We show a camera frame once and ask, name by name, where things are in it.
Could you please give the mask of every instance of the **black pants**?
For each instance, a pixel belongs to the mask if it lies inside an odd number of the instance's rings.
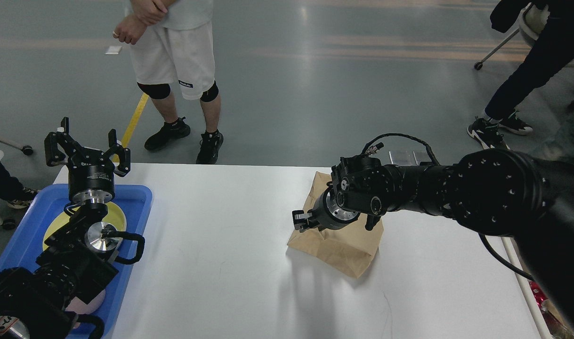
[[[21,196],[24,186],[0,163],[0,199],[13,200]]]
[[[498,88],[485,107],[494,119],[509,116],[534,88],[544,86],[574,58],[574,17],[551,13],[523,64]]]

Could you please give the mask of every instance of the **sticker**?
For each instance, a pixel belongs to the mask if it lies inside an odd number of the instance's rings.
[[[0,336],[2,337],[3,334],[8,332],[17,321],[18,318],[9,317],[8,315],[0,317]]]
[[[189,83],[185,83],[182,80],[178,80],[178,83],[181,84],[184,87],[188,87],[188,88],[193,88],[193,84],[189,84]]]

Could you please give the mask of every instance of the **white t-shirt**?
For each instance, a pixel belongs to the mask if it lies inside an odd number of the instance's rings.
[[[126,15],[132,12],[130,0],[124,0]],[[158,25],[171,30],[192,30],[211,20],[213,0],[177,0],[168,7],[166,16]]]

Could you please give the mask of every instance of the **blue tray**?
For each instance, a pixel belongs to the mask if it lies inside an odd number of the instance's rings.
[[[5,268],[21,266],[33,272],[39,267],[35,263],[35,258],[42,253],[44,232],[50,223],[63,212],[63,207],[69,202],[68,195],[69,187],[67,184],[50,185],[38,193],[0,256],[0,271]],[[149,212],[151,212],[152,201],[153,193],[146,186],[115,185],[113,202],[126,215],[128,232],[143,234]],[[119,255],[124,258],[133,258],[135,253],[135,241],[124,241],[119,249]],[[105,322],[103,337],[106,337],[115,325],[123,294],[132,272],[132,265],[114,263],[113,266],[119,270],[119,273],[106,287],[104,302],[93,313]],[[67,338],[87,339],[93,329],[94,326],[91,324],[82,324],[71,331]]]

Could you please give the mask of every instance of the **white shorts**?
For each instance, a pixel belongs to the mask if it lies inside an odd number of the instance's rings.
[[[149,26],[136,45],[130,45],[136,81],[166,84],[178,81],[187,100],[201,98],[214,83],[211,21],[192,30]]]

